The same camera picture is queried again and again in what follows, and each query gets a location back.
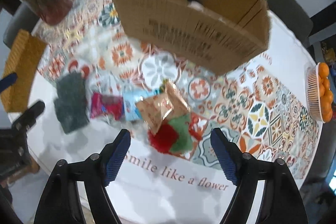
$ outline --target basket of oranges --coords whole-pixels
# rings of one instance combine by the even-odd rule
[[[329,67],[326,63],[318,63],[315,68],[308,70],[306,87],[308,111],[316,121],[329,122],[333,115],[331,103],[334,95],[330,90],[328,75]]]

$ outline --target floor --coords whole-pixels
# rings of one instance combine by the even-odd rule
[[[5,62],[9,54],[9,49],[2,43],[3,34],[7,28],[11,15],[6,10],[0,12],[0,75],[3,73]],[[0,104],[0,127],[8,128],[11,123],[6,112]],[[29,174],[13,183],[9,189],[13,196],[13,208],[17,216],[23,223],[34,216],[40,200],[44,186],[48,180],[48,175],[41,170],[37,174]]]

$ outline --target white basket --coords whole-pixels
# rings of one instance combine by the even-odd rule
[[[319,63],[315,68],[308,69],[306,91],[309,114],[315,121],[324,122],[322,119],[319,96]]]

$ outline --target green scouring pad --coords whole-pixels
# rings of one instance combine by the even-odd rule
[[[54,100],[57,120],[68,134],[89,123],[86,115],[84,79],[73,72],[56,83],[58,98]]]
[[[190,114],[171,119],[168,124],[178,133],[177,141],[171,146],[170,153],[185,153],[193,149],[193,141],[189,134]]]

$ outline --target open cardboard box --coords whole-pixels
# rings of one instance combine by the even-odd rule
[[[268,48],[266,0],[113,0],[125,33],[222,75]]]

